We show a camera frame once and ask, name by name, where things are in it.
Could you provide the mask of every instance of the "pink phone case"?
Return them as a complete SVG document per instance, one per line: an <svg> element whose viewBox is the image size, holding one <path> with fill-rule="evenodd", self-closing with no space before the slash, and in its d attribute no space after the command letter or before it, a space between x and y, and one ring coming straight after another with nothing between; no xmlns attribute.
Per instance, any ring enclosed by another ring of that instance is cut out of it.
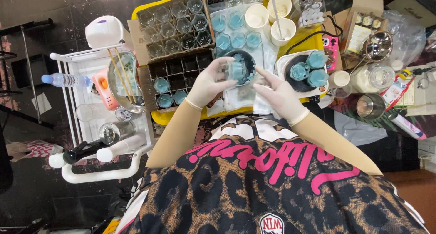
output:
<svg viewBox="0 0 436 234"><path fill-rule="evenodd" d="M119 104L115 100L114 96L112 95L112 92L110 91L109 82L107 81L107 78L108 78L108 68L105 68L99 71L97 74L95 74L92 77L92 80L94 81L95 88L99 92L100 97L103 100L103 103L105 104L106 108L108 110L115 110L119 107Z"/></svg>
<svg viewBox="0 0 436 234"><path fill-rule="evenodd" d="M329 35L323 36L323 45L324 45L324 52L328 56L327 61L327 71L333 71L336 70L336 59L337 54L339 52L338 47L338 39L337 37L331 37Z"/></svg>

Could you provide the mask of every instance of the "white cart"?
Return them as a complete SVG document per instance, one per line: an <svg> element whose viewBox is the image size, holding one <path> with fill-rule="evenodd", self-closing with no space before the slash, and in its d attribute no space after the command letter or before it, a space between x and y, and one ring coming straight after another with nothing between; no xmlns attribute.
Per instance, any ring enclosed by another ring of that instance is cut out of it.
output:
<svg viewBox="0 0 436 234"><path fill-rule="evenodd" d="M112 56L116 55L114 47L120 52L129 51L125 44L114 45L111 47L102 47L82 52L59 55L50 54L50 58L57 61L57 67L60 73L73 75L87 75L92 77L100 70L108 67L110 57L107 48L111 49ZM80 104L102 103L99 96L90 93L86 88L81 87L62 87L64 93L65 106L67 109L68 122L71 129L74 147L82 141L92 142L99 139L98 131L101 125L106 123L105 118L82 122L76 118L76 108ZM138 133L145 133L147 142L141 148L129 151L127 154L133 154L132 163L128 169L119 169L103 172L93 172L84 174L74 174L72 166L63 162L62 154L51 155L49 162L62 161L62 176L70 183L84 183L110 179L122 179L133 176L139 169L139 161L145 153L150 153L156 142L153 133L150 112L143 113L142 117L133 121ZM95 155L84 159L96 158Z"/></svg>

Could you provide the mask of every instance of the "nim logo patch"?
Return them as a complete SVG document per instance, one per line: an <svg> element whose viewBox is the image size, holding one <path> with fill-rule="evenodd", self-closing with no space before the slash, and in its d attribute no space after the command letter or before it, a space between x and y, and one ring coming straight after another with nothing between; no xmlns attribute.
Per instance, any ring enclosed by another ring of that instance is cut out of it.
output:
<svg viewBox="0 0 436 234"><path fill-rule="evenodd" d="M262 234L284 234L285 225L283 220L272 213L267 213L259 221L260 231Z"/></svg>

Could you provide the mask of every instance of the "yellow tray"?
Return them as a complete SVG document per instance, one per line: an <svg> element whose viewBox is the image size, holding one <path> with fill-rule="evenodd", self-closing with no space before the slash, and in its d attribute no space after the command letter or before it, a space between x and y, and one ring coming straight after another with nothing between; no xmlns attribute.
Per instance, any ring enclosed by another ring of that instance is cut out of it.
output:
<svg viewBox="0 0 436 234"><path fill-rule="evenodd" d="M136 16L136 13L138 11L162 4L162 3L167 2L167 1L170 1L170 0L161 0L161 1L145 4L145 5L142 5L142 6L135 8L135 10L132 13L132 19L133 20L138 19L138 17ZM321 30L321 27L319 27L318 29L302 29L302 30L300 30L297 35L292 37L292 39L289 41L288 44L279 48L279 53L277 55L277 59L282 57L286 53L286 51L289 49L289 47L291 47L295 43L298 43L299 41L304 39L306 36L312 34L313 32L319 31L319 30ZM317 34L315 36L312 36L311 38L309 38L307 41L303 42L299 46L294 47L294 49L292 49L292 51L290 53L302 52L302 51L307 51L307 50L311 50L311 49L319 49L319 50L324 49L323 44L322 44L321 34ZM300 101L302 103L309 102L309 98L302 98L302 99L300 99ZM201 111L200 119L205 120L205 119L228 116L228 115L233 115L233 114L240 114L240 113L249 112L249 111L253 111L253 107L242 107L240 109L237 109L237 110L234 110L231 112L221 112L219 114L215 114L215 115L208 117L207 113L206 113L206 108L203 108L203 110ZM174 112L175 111L160 113L159 111L156 110L156 111L151 112L151 117L153 118L153 120L156 123L166 126L166 125L168 125L171 118L173 117Z"/></svg>

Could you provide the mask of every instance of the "blue bottle cap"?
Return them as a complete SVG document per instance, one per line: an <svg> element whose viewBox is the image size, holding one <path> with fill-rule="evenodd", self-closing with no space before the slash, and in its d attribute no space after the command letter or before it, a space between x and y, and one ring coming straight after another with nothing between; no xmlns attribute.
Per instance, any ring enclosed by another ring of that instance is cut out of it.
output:
<svg viewBox="0 0 436 234"><path fill-rule="evenodd" d="M43 75L41 80L44 83L51 84L53 82L53 77L51 75Z"/></svg>

